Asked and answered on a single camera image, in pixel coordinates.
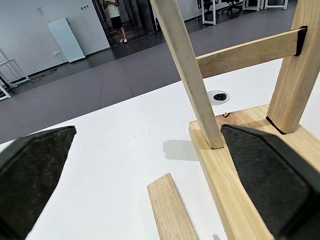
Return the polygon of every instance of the wooden stool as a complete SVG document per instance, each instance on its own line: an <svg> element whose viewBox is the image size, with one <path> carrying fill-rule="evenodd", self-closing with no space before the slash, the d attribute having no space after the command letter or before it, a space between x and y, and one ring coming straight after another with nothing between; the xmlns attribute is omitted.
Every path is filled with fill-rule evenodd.
<svg viewBox="0 0 320 240"><path fill-rule="evenodd" d="M298 1L291 31L199 57L177 2L151 2L197 118L190 122L189 133L228 239L274 239L239 179L220 129L222 124L233 124L277 135L320 173L320 142L299 125L320 70L320 1ZM215 117L203 78L281 58L269 105L232 112L227 118ZM157 201L151 204L160 218L155 211ZM162 239L195 239L168 236Z"/></svg>

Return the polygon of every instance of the black rubber pad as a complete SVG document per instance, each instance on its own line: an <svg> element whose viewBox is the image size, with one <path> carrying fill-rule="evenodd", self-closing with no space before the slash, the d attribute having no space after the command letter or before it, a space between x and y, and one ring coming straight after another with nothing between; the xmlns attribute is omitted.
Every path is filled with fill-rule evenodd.
<svg viewBox="0 0 320 240"><path fill-rule="evenodd" d="M55 190L76 129L43 131L0 154L0 239L25 239Z"/></svg>
<svg viewBox="0 0 320 240"><path fill-rule="evenodd" d="M276 135L234 125L221 131L241 183L270 232L298 239L299 228L320 206L318 172Z"/></svg>

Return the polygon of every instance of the wooden board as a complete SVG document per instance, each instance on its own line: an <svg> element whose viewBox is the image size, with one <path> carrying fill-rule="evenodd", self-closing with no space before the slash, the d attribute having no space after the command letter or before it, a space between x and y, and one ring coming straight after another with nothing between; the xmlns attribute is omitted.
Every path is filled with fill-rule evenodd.
<svg viewBox="0 0 320 240"><path fill-rule="evenodd" d="M196 121L189 133L228 240L273 240L242 186L227 146L210 149Z"/></svg>
<svg viewBox="0 0 320 240"><path fill-rule="evenodd" d="M299 0L292 29L307 26L300 56L286 57L280 69L267 112L284 133L299 127L320 70L320 0Z"/></svg>
<svg viewBox="0 0 320 240"><path fill-rule="evenodd" d="M161 240L197 240L196 231L170 173L147 186Z"/></svg>
<svg viewBox="0 0 320 240"><path fill-rule="evenodd" d="M281 135L266 120L267 110L268 105L262 105L232 112L227 118L220 115L216 120L219 128L233 124L279 136L320 173L320 141L302 126L294 133ZM228 239L273 239L239 180L227 145L210 149L196 121L190 123L189 133Z"/></svg>
<svg viewBox="0 0 320 240"><path fill-rule="evenodd" d="M205 140L223 147L215 115L176 0L151 0Z"/></svg>
<svg viewBox="0 0 320 240"><path fill-rule="evenodd" d="M203 78L293 56L297 52L298 32L283 32L198 56Z"/></svg>

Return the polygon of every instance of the white shirt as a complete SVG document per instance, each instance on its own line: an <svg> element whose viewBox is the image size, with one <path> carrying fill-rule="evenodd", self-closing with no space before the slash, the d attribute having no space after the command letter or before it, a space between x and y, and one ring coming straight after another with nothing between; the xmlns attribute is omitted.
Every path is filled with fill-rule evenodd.
<svg viewBox="0 0 320 240"><path fill-rule="evenodd" d="M115 18L120 16L119 7L113 4L108 4L107 7L108 7L110 18Z"/></svg>

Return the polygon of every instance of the glass door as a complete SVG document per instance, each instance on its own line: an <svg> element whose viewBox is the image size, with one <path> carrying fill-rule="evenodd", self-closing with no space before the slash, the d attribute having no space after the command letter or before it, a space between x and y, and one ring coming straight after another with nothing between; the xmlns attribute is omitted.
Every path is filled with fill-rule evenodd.
<svg viewBox="0 0 320 240"><path fill-rule="evenodd" d="M156 30L155 19L149 0L118 1L118 9L125 37L129 42L153 33ZM104 9L103 0L92 0L92 2L110 46L118 45L121 38L117 29L113 28L108 8Z"/></svg>

